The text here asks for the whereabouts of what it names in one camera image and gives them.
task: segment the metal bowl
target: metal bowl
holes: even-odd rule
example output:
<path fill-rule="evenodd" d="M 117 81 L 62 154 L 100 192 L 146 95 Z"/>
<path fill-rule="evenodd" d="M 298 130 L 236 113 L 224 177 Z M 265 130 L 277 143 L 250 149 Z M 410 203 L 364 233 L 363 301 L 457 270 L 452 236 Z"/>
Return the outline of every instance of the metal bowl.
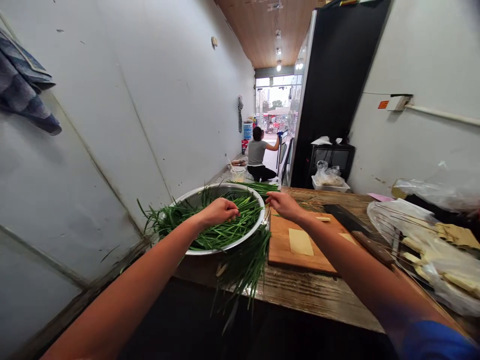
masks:
<path fill-rule="evenodd" d="M 228 250 L 233 247 L 236 247 L 238 244 L 247 240 L 259 228 L 260 224 L 262 223 L 265 216 L 264 200 L 262 199 L 262 197 L 259 195 L 258 192 L 256 192 L 255 190 L 245 185 L 238 185 L 234 183 L 220 183 L 220 184 L 205 185 L 205 186 L 196 188 L 195 190 L 192 190 L 190 192 L 187 192 L 185 195 L 179 197 L 172 205 L 176 204 L 178 206 L 181 202 L 187 199 L 190 205 L 193 207 L 202 205 L 202 191 L 206 187 L 210 187 L 210 193 L 214 198 L 219 198 L 223 194 L 226 194 L 228 192 L 233 192 L 233 193 L 238 192 L 239 195 L 245 194 L 245 192 L 251 193 L 253 197 L 258 201 L 258 207 L 262 208 L 260 213 L 258 214 L 258 219 L 255 225 L 253 225 L 250 231 L 247 232 L 241 238 L 239 238 L 237 241 L 232 242 L 230 245 L 223 247 L 222 250 Z M 187 255 L 209 255 L 209 254 L 215 254 L 219 252 L 220 252 L 219 250 L 202 250 L 202 251 L 188 250 L 186 254 Z"/>

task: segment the wooden countertop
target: wooden countertop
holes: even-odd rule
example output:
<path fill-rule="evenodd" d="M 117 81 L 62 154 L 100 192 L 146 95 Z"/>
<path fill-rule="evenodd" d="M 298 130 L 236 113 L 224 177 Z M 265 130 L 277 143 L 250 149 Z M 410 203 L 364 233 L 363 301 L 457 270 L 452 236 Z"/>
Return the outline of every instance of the wooden countertop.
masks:
<path fill-rule="evenodd" d="M 367 216 L 372 198 L 367 195 L 283 187 L 303 208 L 323 212 L 322 204 L 339 204 L 373 226 Z M 187 256 L 175 276 L 197 284 L 215 287 L 218 263 L 222 254 Z M 377 319 L 360 302 L 340 278 L 265 265 L 265 281 L 260 280 L 255 298 L 304 313 L 340 321 L 360 328 L 383 333 Z"/>

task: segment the refrigerator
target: refrigerator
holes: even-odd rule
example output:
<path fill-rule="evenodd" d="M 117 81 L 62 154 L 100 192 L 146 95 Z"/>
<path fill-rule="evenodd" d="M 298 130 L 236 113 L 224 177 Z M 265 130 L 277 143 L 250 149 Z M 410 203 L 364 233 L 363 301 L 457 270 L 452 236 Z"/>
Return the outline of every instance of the refrigerator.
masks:
<path fill-rule="evenodd" d="M 314 140 L 328 136 L 334 147 L 348 146 L 390 5 L 391 0 L 334 0 L 312 12 L 290 93 L 284 184 L 313 189 Z"/>

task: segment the wooden cutting board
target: wooden cutting board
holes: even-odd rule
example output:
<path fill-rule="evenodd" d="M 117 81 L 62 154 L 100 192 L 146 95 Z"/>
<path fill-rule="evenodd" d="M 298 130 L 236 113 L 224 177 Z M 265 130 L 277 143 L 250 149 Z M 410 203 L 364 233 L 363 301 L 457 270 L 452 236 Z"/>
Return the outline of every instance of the wooden cutting board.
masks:
<path fill-rule="evenodd" d="M 361 246 L 333 215 L 321 212 L 311 212 L 311 214 L 314 214 L 319 218 L 330 218 L 329 222 L 323 222 L 326 226 L 330 227 L 336 233 L 350 235 L 351 239 L 353 239 L 352 242 L 357 246 Z M 293 253 L 290 245 L 289 229 L 302 230 L 302 228 L 296 223 L 280 217 L 278 213 L 272 209 L 270 215 L 271 238 L 268 251 L 269 263 L 299 267 L 309 271 L 339 276 L 339 273 L 334 269 L 310 237 L 309 240 L 313 249 L 313 256 Z"/>

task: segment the hand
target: hand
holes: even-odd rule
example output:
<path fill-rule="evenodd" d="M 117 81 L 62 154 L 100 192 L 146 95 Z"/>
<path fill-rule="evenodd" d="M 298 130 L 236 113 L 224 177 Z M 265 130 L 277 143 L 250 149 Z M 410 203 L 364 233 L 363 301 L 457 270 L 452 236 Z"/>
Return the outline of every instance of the hand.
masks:
<path fill-rule="evenodd" d="M 199 213 L 192 216 L 204 229 L 231 220 L 239 215 L 239 208 L 224 197 L 219 197 Z"/>
<path fill-rule="evenodd" d="M 270 204 L 282 218 L 296 223 L 300 217 L 306 214 L 293 197 L 284 192 L 267 192 L 268 199 L 265 201 Z"/>

